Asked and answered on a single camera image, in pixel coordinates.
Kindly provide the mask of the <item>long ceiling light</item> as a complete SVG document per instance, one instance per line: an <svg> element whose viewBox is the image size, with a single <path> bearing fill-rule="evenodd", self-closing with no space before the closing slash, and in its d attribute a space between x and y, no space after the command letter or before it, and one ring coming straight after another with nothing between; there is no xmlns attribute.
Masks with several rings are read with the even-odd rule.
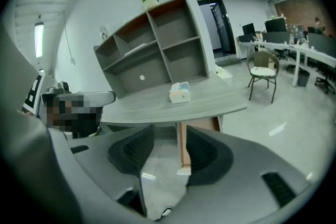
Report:
<svg viewBox="0 0 336 224"><path fill-rule="evenodd" d="M43 34L44 23L36 23L34 25L34 45L36 58L40 58L43 55Z"/></svg>

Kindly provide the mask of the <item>small black monitor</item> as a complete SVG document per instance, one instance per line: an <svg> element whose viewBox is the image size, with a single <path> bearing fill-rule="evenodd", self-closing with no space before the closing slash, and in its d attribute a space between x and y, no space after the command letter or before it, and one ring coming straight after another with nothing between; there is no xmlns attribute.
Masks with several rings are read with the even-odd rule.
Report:
<svg viewBox="0 0 336 224"><path fill-rule="evenodd" d="M250 23L242 26L244 35L255 35L254 24Z"/></svg>

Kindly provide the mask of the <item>grey wooden desk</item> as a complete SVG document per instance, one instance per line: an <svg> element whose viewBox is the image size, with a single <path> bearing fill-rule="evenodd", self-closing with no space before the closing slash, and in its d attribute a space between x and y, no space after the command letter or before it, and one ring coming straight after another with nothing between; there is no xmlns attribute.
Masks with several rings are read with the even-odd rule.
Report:
<svg viewBox="0 0 336 224"><path fill-rule="evenodd" d="M213 118L244 110L244 95L214 73L190 82L191 100L173 104L170 84L117 99L103 108L102 121L111 125L171 124Z"/></svg>

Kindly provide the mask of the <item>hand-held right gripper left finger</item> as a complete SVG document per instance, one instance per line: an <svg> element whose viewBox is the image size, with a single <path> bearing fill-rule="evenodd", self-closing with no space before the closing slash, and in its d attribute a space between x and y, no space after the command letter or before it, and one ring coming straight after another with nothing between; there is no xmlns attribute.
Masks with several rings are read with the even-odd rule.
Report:
<svg viewBox="0 0 336 224"><path fill-rule="evenodd" d="M110 198L147 216L141 172L154 148L153 125L69 140L75 159Z"/></svg>

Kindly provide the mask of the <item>long white office desk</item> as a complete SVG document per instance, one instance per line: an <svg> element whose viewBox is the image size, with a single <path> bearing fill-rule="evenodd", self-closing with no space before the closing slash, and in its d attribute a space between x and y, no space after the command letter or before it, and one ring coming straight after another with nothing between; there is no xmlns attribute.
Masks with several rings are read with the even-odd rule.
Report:
<svg viewBox="0 0 336 224"><path fill-rule="evenodd" d="M307 60L308 58L315 59L321 63L324 63L332 68L336 68L336 58L333 56L329 56L323 52L319 52L315 49L309 48L307 45L288 45L288 44L277 44L273 42L258 42L258 41L250 41L250 42L238 42L240 47L250 47L250 46L257 46L260 48L261 46L264 46L265 48L270 49L277 49L277 50L293 50L297 52L296 56L296 65L295 65L295 72L294 72L294 78L292 81L292 86L296 87L298 82L298 75L299 75L299 66L300 66L300 56L301 54L304 54L305 56L305 63L304 67L307 67Z"/></svg>

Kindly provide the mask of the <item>dark trash bin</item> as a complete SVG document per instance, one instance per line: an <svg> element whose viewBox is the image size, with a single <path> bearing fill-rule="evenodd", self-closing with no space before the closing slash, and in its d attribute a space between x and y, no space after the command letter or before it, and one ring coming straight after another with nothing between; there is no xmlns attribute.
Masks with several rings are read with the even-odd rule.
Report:
<svg viewBox="0 0 336 224"><path fill-rule="evenodd" d="M310 72L300 69L298 73L297 86L306 87L309 77L310 77Z"/></svg>

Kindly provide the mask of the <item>black glass door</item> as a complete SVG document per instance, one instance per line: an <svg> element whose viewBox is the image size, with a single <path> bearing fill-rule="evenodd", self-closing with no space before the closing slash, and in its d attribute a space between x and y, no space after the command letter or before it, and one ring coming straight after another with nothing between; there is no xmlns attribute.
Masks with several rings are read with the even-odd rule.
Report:
<svg viewBox="0 0 336 224"><path fill-rule="evenodd" d="M236 55L232 27L222 0L200 0L199 7L206 22L215 60Z"/></svg>

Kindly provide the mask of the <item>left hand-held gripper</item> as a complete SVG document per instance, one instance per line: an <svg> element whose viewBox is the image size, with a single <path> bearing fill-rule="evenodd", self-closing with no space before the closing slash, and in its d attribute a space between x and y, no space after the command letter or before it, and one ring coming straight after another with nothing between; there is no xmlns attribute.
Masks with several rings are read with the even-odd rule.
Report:
<svg viewBox="0 0 336 224"><path fill-rule="evenodd" d="M70 138L96 136L101 130L102 107L114 103L113 91L71 93L68 83L56 82L39 71L22 111L40 119L48 128Z"/></svg>

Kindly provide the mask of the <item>white basket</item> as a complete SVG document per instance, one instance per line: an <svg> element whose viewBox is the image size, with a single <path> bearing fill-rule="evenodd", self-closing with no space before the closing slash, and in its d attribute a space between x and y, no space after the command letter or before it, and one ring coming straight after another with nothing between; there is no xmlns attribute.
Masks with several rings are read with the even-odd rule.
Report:
<svg viewBox="0 0 336 224"><path fill-rule="evenodd" d="M233 76L230 72L228 72L226 69L223 69L222 67L215 65L216 67L216 74L223 80L231 79Z"/></svg>

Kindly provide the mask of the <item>brown wicker chair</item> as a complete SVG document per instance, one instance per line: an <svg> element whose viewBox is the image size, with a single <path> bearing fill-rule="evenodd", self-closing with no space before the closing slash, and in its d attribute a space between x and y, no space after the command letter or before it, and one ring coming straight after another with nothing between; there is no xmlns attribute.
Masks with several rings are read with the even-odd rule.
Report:
<svg viewBox="0 0 336 224"><path fill-rule="evenodd" d="M246 59L246 65L251 76L248 87L250 88L249 100L252 98L254 83L260 80L265 80L267 82L267 88L269 89L269 85L272 83L274 85L274 90L271 98L271 104L274 102L274 97L277 89L277 76L280 70L280 64L278 58L266 51L255 51ZM267 67L273 69L276 72L274 77L257 77L252 76L250 73L250 69L252 67Z"/></svg>

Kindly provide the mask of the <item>black office chair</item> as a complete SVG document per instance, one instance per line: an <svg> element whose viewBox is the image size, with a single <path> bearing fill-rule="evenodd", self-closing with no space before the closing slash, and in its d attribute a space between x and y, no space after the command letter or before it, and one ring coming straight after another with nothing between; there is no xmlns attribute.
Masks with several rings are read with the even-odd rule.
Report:
<svg viewBox="0 0 336 224"><path fill-rule="evenodd" d="M323 74L323 77L316 78L314 85L316 87L320 87L325 94L328 94L330 91L332 92L332 94L336 94L336 88L331 83L331 80L335 77L335 75L336 75L335 72L327 70Z"/></svg>

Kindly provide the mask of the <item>dark desk divider panel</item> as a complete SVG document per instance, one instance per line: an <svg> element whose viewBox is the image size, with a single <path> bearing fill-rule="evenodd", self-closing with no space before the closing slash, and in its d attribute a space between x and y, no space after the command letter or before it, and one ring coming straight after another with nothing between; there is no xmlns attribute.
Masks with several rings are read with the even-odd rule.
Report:
<svg viewBox="0 0 336 224"><path fill-rule="evenodd" d="M310 49L314 49L336 59L336 38L308 33L307 39Z"/></svg>
<svg viewBox="0 0 336 224"><path fill-rule="evenodd" d="M290 35L288 32L269 32L263 33L262 39L267 43L289 44Z"/></svg>

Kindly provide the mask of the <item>flat white book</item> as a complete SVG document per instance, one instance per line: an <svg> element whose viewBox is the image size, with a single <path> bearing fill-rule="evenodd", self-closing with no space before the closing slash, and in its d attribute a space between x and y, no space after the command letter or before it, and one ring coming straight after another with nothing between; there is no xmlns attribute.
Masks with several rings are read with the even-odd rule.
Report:
<svg viewBox="0 0 336 224"><path fill-rule="evenodd" d="M147 47L148 45L149 45L149 43L143 43L143 44L141 44L141 45L139 45L139 46L137 46L137 47L135 47L135 48L129 50L128 52L126 52L126 53L124 54L124 56L126 57L126 56L128 56L128 55L131 55L132 53L134 53L134 52L136 52L136 51L138 51L138 50L141 50L141 49Z"/></svg>

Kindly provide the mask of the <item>grey wooden shelf unit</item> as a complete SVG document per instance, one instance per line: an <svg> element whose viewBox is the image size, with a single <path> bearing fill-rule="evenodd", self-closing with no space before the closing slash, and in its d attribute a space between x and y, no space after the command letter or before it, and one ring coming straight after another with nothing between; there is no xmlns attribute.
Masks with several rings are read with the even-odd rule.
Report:
<svg viewBox="0 0 336 224"><path fill-rule="evenodd" d="M124 56L143 43L149 45ZM170 0L142 12L93 49L118 99L209 77L203 40L188 0Z"/></svg>

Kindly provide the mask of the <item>pastel tissue box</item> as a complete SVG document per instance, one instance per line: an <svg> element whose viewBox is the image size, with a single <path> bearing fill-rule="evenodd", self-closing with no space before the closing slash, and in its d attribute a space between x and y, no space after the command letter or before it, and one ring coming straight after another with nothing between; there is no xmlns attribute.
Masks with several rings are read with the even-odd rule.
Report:
<svg viewBox="0 0 336 224"><path fill-rule="evenodd" d="M185 81L172 84L169 97L172 104L190 102L191 90L189 83Z"/></svg>

